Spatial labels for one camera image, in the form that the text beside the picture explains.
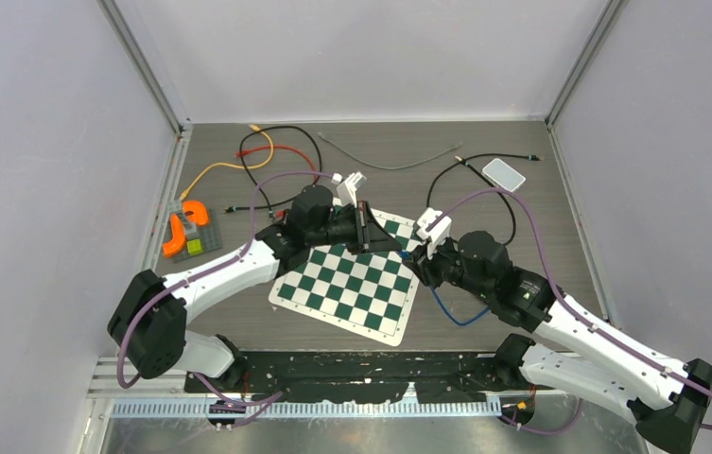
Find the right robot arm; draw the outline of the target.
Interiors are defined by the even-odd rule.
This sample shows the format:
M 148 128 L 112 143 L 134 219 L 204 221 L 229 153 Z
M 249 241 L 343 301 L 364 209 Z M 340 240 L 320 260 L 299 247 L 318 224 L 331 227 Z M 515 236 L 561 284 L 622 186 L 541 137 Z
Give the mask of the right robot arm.
M 617 330 L 544 276 L 515 266 L 486 232 L 435 248 L 424 243 L 402 258 L 425 286 L 460 288 L 525 330 L 496 351 L 500 384 L 561 389 L 620 416 L 668 453 L 691 451 L 709 406 L 712 365 L 672 358 Z

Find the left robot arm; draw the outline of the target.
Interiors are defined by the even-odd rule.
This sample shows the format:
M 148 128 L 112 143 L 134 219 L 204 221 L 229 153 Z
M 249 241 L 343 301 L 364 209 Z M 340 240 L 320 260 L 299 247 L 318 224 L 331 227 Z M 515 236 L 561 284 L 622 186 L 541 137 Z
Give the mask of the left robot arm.
M 187 326 L 223 300 L 295 271 L 313 248 L 336 245 L 353 255 L 402 248 L 367 201 L 346 197 L 337 208 L 330 189 L 309 185 L 279 220 L 231 253 L 167 276 L 152 270 L 135 274 L 108 323 L 108 333 L 119 346 L 121 386 L 129 388 L 140 378 L 176 369 L 204 375 L 224 392 L 236 390 L 245 368 L 233 344 Z

